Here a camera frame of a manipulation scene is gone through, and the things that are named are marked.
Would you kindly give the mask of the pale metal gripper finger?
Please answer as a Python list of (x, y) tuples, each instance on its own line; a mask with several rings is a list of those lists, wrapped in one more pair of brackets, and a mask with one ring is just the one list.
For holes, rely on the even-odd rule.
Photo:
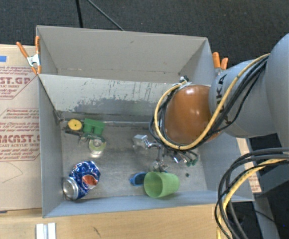
[(159, 148), (159, 143), (149, 141), (147, 135), (137, 134), (133, 137), (133, 149), (134, 150), (137, 150), (139, 148), (151, 149), (154, 147)]
[(157, 158), (150, 165), (150, 170), (151, 171), (153, 171), (153, 172), (167, 172), (168, 165), (165, 164), (165, 162), (164, 162), (163, 152), (164, 152), (163, 148), (158, 149)]

